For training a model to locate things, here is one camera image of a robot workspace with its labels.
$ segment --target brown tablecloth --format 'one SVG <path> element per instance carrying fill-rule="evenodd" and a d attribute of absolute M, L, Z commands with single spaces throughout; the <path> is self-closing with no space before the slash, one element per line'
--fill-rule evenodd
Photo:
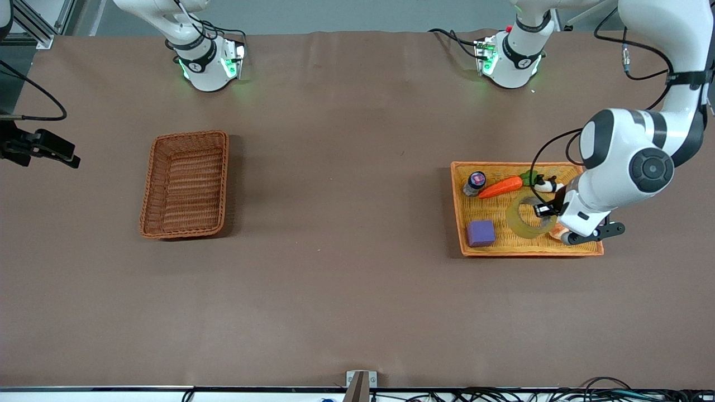
<path fill-rule="evenodd" d="M 505 90 L 433 34 L 251 36 L 246 80 L 206 94 L 162 42 L 59 37 L 35 57 L 69 118 L 21 126 L 82 165 L 1 163 L 1 384 L 328 386 L 369 368 L 382 386 L 715 386 L 709 139 L 614 213 L 628 232 L 601 258 L 458 251 L 450 162 L 530 161 L 657 97 L 617 44 L 555 34 Z M 637 74 L 660 68 L 633 50 Z M 29 86 L 18 111 L 55 113 Z M 201 129 L 231 135 L 223 236 L 142 239 L 152 140 Z"/>

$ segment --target black cable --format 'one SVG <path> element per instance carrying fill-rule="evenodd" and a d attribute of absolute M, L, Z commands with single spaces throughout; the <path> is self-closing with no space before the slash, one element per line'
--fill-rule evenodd
<path fill-rule="evenodd" d="M 45 88 L 40 87 L 35 81 L 32 81 L 30 78 L 28 78 L 25 74 L 22 74 L 21 72 L 15 70 L 7 64 L 6 62 L 3 62 L 0 60 L 0 65 L 8 69 L 12 74 L 15 74 L 16 78 L 22 79 L 23 81 L 27 82 L 28 84 L 32 85 L 33 87 L 37 88 L 40 92 L 45 94 L 51 101 L 53 101 L 59 110 L 62 112 L 62 116 L 60 117 L 42 117 L 42 116 L 26 116 L 25 114 L 21 115 L 20 118 L 22 120 L 36 120 L 40 122 L 58 122 L 60 120 L 64 120 L 67 118 L 67 110 L 62 106 L 61 103 L 57 100 L 57 98 L 53 97 L 52 94 L 50 94 L 48 91 L 45 90 Z"/>
<path fill-rule="evenodd" d="M 611 397 L 611 399 L 622 400 L 623 398 L 628 398 L 630 400 L 636 399 L 638 401 L 645 402 L 663 402 L 662 399 L 654 398 L 652 396 L 647 396 L 642 393 L 637 393 L 628 389 L 607 389 L 595 391 L 597 394 L 603 394 Z"/>
<path fill-rule="evenodd" d="M 575 133 L 573 135 L 573 137 L 566 144 L 566 159 L 576 166 L 583 166 L 583 163 L 578 162 L 574 158 L 571 157 L 571 144 L 573 144 L 573 142 L 576 141 L 576 139 L 579 138 L 580 136 L 581 136 L 581 132 Z"/>
<path fill-rule="evenodd" d="M 571 388 L 559 388 L 556 391 L 554 391 L 553 394 L 551 394 L 551 397 L 548 399 L 548 402 L 558 401 L 559 399 L 563 398 L 564 396 L 568 395 L 569 393 L 573 393 L 573 390 Z"/>
<path fill-rule="evenodd" d="M 452 395 L 454 395 L 454 400 L 453 400 L 453 402 L 456 402 L 457 400 L 459 400 L 460 402 L 472 402 L 472 401 L 474 401 L 474 397 L 472 397 L 472 399 L 470 399 L 469 401 L 467 401 L 467 399 L 466 399 L 462 394 L 460 394 L 460 393 L 453 393 Z"/>
<path fill-rule="evenodd" d="M 438 33 L 438 34 L 444 34 L 444 35 L 446 35 L 449 39 L 452 39 L 453 41 L 457 42 L 457 44 L 459 45 L 459 47 L 462 48 L 462 50 L 463 50 L 466 54 L 468 54 L 470 57 L 473 57 L 474 59 L 477 59 L 477 60 L 487 60 L 486 57 L 484 57 L 484 56 L 477 56 L 476 54 L 470 52 L 469 49 L 467 49 L 466 47 L 464 47 L 464 45 L 474 46 L 474 42 L 473 42 L 473 41 L 466 41 L 466 40 L 464 40 L 464 39 L 461 39 L 459 36 L 457 36 L 457 33 L 454 32 L 454 29 L 451 29 L 449 32 L 447 32 L 447 31 L 445 31 L 444 29 L 434 28 L 434 29 L 430 29 L 428 32 L 435 32 L 435 33 Z"/>
<path fill-rule="evenodd" d="M 671 63 L 670 59 L 660 50 L 658 50 L 652 46 L 648 46 L 647 44 L 642 44 L 642 43 L 624 40 L 624 39 L 611 38 L 608 36 L 602 36 L 602 35 L 598 34 L 598 32 L 601 30 L 601 27 L 603 27 L 603 25 L 606 23 L 606 21 L 608 21 L 608 19 L 610 19 L 616 13 L 616 11 L 618 11 L 618 7 L 613 9 L 613 11 L 611 11 L 611 13 L 609 15 L 607 15 L 606 18 L 604 18 L 603 21 L 601 21 L 598 24 L 598 26 L 596 26 L 596 29 L 593 30 L 593 36 L 600 40 L 616 42 L 619 44 L 628 44 L 631 46 L 640 47 L 641 49 L 649 50 L 649 51 L 657 54 L 661 59 L 663 59 L 663 61 L 666 62 L 666 65 L 668 66 L 667 72 L 669 74 L 673 74 L 675 72 L 675 70 L 673 68 L 673 63 Z M 666 97 L 670 88 L 671 88 L 671 85 L 667 84 L 666 88 L 663 90 L 663 93 L 661 94 L 661 96 L 658 97 L 658 99 L 651 106 L 647 107 L 646 110 L 653 109 L 655 106 L 657 106 L 658 103 L 660 103 L 661 100 L 663 100 L 663 98 Z"/>
<path fill-rule="evenodd" d="M 470 45 L 470 46 L 474 46 L 474 42 L 473 42 L 473 41 L 470 42 L 470 41 L 466 41 L 466 40 L 464 40 L 464 39 L 460 39 L 460 38 L 457 36 L 457 34 L 454 33 L 454 29 L 452 29 L 452 30 L 450 30 L 449 32 L 447 32 L 447 31 L 445 31 L 444 29 L 434 28 L 434 29 L 430 29 L 428 32 L 437 32 L 437 33 L 439 33 L 439 34 L 442 34 L 442 35 L 447 36 L 449 39 L 452 39 L 453 41 L 458 41 L 458 42 L 461 42 L 461 43 L 463 43 L 463 44 L 468 44 L 468 45 Z"/>
<path fill-rule="evenodd" d="M 586 388 L 583 391 L 583 399 L 584 400 L 586 399 L 586 397 L 588 397 L 588 402 L 594 402 L 593 392 L 591 392 L 591 387 L 600 381 L 611 381 L 613 383 L 616 383 L 616 384 L 624 387 L 625 389 L 631 389 L 630 385 L 624 383 L 623 381 L 621 381 L 617 378 L 608 377 L 608 376 L 595 377 L 595 378 L 591 379 L 591 381 L 589 381 L 588 384 L 586 384 Z"/>
<path fill-rule="evenodd" d="M 565 133 L 563 133 L 563 134 L 559 134 L 559 135 L 557 135 L 556 137 L 554 137 L 554 138 L 548 140 L 548 141 L 539 149 L 539 151 L 536 153 L 536 156 L 534 157 L 534 160 L 531 162 L 531 169 L 529 170 L 529 172 L 532 172 L 532 174 L 533 174 L 533 172 L 534 172 L 534 167 L 536 166 L 536 161 L 538 161 L 538 157 L 541 156 L 541 153 L 542 153 L 549 145 L 551 145 L 551 144 L 552 144 L 553 142 L 555 142 L 557 139 L 564 138 L 564 137 L 566 137 L 567 135 L 571 135 L 571 134 L 580 132 L 581 130 L 582 130 L 582 129 L 580 129 L 580 128 L 578 128 L 578 129 L 572 129 L 571 131 L 567 131 L 567 132 L 565 132 Z M 536 192 L 536 189 L 534 188 L 534 185 L 535 185 L 535 184 L 536 184 L 536 183 L 534 183 L 533 180 L 529 180 L 529 187 L 531 188 L 531 192 L 534 193 L 534 195 L 536 196 L 536 198 L 538 198 L 539 201 L 541 201 L 543 204 L 546 204 L 546 201 Z M 553 207 L 551 207 L 551 205 L 549 205 L 549 204 L 546 204 L 546 205 L 548 206 L 548 209 L 549 209 L 552 213 L 556 214 L 556 211 L 553 209 Z"/>
<path fill-rule="evenodd" d="M 437 402 L 447 402 L 447 401 L 445 401 L 444 399 L 442 399 L 442 397 L 440 397 L 439 395 L 437 395 L 436 392 L 430 392 L 430 397 L 431 397 L 432 399 L 434 399 L 435 401 L 437 401 Z"/>
<path fill-rule="evenodd" d="M 191 402 L 191 400 L 194 398 L 194 391 L 189 390 L 184 392 L 184 396 L 181 398 L 181 402 Z"/>
<path fill-rule="evenodd" d="M 226 32 L 234 32 L 234 33 L 241 34 L 241 37 L 243 38 L 243 44 L 244 45 L 246 44 L 246 33 L 243 32 L 243 30 L 241 30 L 241 29 L 228 29 L 228 28 L 222 28 L 220 26 L 215 26 L 211 21 L 196 18 L 195 16 L 193 16 L 191 14 L 189 14 L 189 18 L 193 19 L 196 22 L 200 22 L 201 24 L 203 24 L 205 26 L 208 26 L 216 34 L 218 34 L 219 32 L 221 32 L 222 34 L 226 34 Z"/>
<path fill-rule="evenodd" d="M 464 388 L 461 392 L 472 396 L 469 402 L 477 401 L 479 398 L 486 402 L 523 402 L 521 397 L 507 388 L 469 387 Z M 514 397 L 516 401 L 511 401 L 504 394 Z"/>
<path fill-rule="evenodd" d="M 623 28 L 623 41 L 624 41 L 624 42 L 626 41 L 626 35 L 627 35 L 627 33 L 628 33 L 628 27 L 625 26 L 625 27 Z M 631 75 L 631 72 L 630 72 L 630 71 L 626 71 L 626 77 L 628 77 L 628 78 L 630 78 L 630 79 L 632 79 L 632 80 L 634 80 L 634 81 L 645 81 L 645 80 L 647 80 L 647 79 L 651 79 L 651 78 L 657 77 L 658 75 L 662 75 L 662 74 L 665 74 L 665 73 L 667 73 L 667 72 L 668 72 L 668 70 L 665 69 L 665 70 L 661 70 L 661 71 L 659 71 L 659 72 L 655 72 L 655 73 L 650 74 L 650 75 L 646 75 L 646 76 L 644 76 L 644 77 L 634 77 L 634 76 Z"/>
<path fill-rule="evenodd" d="M 378 393 L 374 393 L 374 396 L 379 396 L 381 398 L 389 398 L 389 399 L 397 399 L 398 401 L 406 401 L 407 399 L 400 398 L 399 396 L 391 396 L 391 395 L 380 395 Z"/>
<path fill-rule="evenodd" d="M 405 402 L 415 402 L 415 401 L 418 400 L 419 398 L 429 398 L 429 397 L 430 397 L 429 394 L 427 394 L 427 395 L 417 395 L 417 396 L 413 396 L 412 398 L 405 399 Z"/>
<path fill-rule="evenodd" d="M 8 76 L 8 77 L 13 77 L 13 78 L 17 78 L 17 79 L 22 79 L 22 78 L 16 76 L 15 74 L 10 74 L 10 73 L 4 72 L 4 71 L 0 71 L 0 74 L 4 74 L 4 75 L 6 75 L 6 76 Z"/>
<path fill-rule="evenodd" d="M 182 13 L 186 10 L 186 9 L 183 8 L 183 5 L 181 4 L 181 1 L 180 1 L 180 0 L 174 0 L 174 3 L 177 4 L 177 7 L 179 7 L 179 9 L 181 10 Z M 195 18 L 192 17 L 191 14 L 190 14 L 188 11 L 186 11 L 186 14 L 189 16 L 189 18 L 195 20 Z M 190 24 L 194 27 L 194 29 L 196 29 L 196 32 L 198 32 L 199 35 L 201 35 L 201 37 L 203 37 L 204 39 L 213 40 L 212 37 L 206 36 L 206 34 L 204 33 L 204 30 L 203 30 L 203 29 L 199 29 L 199 27 L 196 26 L 196 24 L 194 24 L 193 22 L 191 22 Z"/>
<path fill-rule="evenodd" d="M 611 38 L 608 36 L 602 36 L 598 33 L 601 30 L 601 28 L 603 27 L 603 25 L 606 23 L 606 21 L 608 21 L 608 19 L 610 19 L 616 13 L 616 11 L 618 11 L 618 7 L 613 9 L 613 11 L 611 11 L 611 13 L 608 16 L 606 16 L 606 18 L 604 18 L 603 21 L 601 21 L 598 24 L 598 26 L 596 26 L 596 29 L 593 30 L 593 36 L 596 37 L 597 39 L 600 39 L 603 41 L 616 42 L 619 44 L 628 44 L 631 46 L 640 47 L 641 49 L 649 50 L 649 51 L 657 54 L 658 56 L 660 56 L 661 59 L 663 59 L 663 61 L 666 62 L 666 65 L 668 66 L 668 72 L 670 72 L 672 74 L 674 72 L 673 63 L 671 63 L 670 59 L 668 59 L 668 57 L 660 50 L 658 50 L 652 46 L 648 46 L 647 44 L 642 44 L 642 43 L 629 41 L 629 40 Z"/>

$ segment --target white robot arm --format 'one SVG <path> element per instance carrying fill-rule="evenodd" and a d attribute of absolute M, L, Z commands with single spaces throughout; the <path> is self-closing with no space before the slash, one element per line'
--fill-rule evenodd
<path fill-rule="evenodd" d="M 478 71 L 505 88 L 522 87 L 541 61 L 544 44 L 556 28 L 551 9 L 592 6 L 600 0 L 510 0 L 516 8 L 516 22 L 510 31 L 501 31 L 478 46 Z"/>
<path fill-rule="evenodd" d="M 226 39 L 215 31 L 212 34 L 191 14 L 206 9 L 209 1 L 114 0 L 114 3 L 164 34 L 179 55 L 186 79 L 198 90 L 212 92 L 240 78 L 245 44 Z"/>
<path fill-rule="evenodd" d="M 0 0 L 0 41 L 10 32 L 12 27 L 12 2 Z"/>
<path fill-rule="evenodd" d="M 537 215 L 556 214 L 571 231 L 562 237 L 566 244 L 608 237 L 608 225 L 600 222 L 616 208 L 662 191 L 703 140 L 713 69 L 710 4 L 620 0 L 618 10 L 629 30 L 648 38 L 669 59 L 669 92 L 660 112 L 606 109 L 584 126 L 580 151 L 587 170 L 557 192 L 553 202 L 536 207 Z"/>

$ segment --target green led light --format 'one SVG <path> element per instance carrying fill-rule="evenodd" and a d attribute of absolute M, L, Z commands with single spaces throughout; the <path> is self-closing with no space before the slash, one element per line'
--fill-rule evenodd
<path fill-rule="evenodd" d="M 236 63 L 234 63 L 232 60 L 224 59 L 221 59 L 221 62 L 221 64 L 223 64 L 224 70 L 226 70 L 226 75 L 229 78 L 236 77 Z"/>
<path fill-rule="evenodd" d="M 496 66 L 498 61 L 499 58 L 496 56 L 496 53 L 492 54 L 492 57 L 489 57 L 484 61 L 484 67 L 482 68 L 483 73 L 491 75 L 494 72 L 494 66 Z"/>
<path fill-rule="evenodd" d="M 189 73 L 186 72 L 186 67 L 184 67 L 184 63 L 179 59 L 179 65 L 181 66 L 181 70 L 184 72 L 184 78 L 189 79 Z"/>
<path fill-rule="evenodd" d="M 541 61 L 541 56 L 539 56 L 538 59 L 536 59 L 536 61 L 534 62 L 534 68 L 533 68 L 533 70 L 531 70 L 531 75 L 536 74 L 536 69 L 538 68 L 538 63 L 540 61 Z"/>

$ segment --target orange carrot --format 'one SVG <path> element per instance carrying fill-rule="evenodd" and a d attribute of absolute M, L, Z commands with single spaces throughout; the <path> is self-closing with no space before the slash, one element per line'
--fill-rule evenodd
<path fill-rule="evenodd" d="M 519 190 L 523 184 L 521 177 L 512 176 L 485 188 L 479 193 L 479 198 L 496 197 L 510 191 Z"/>

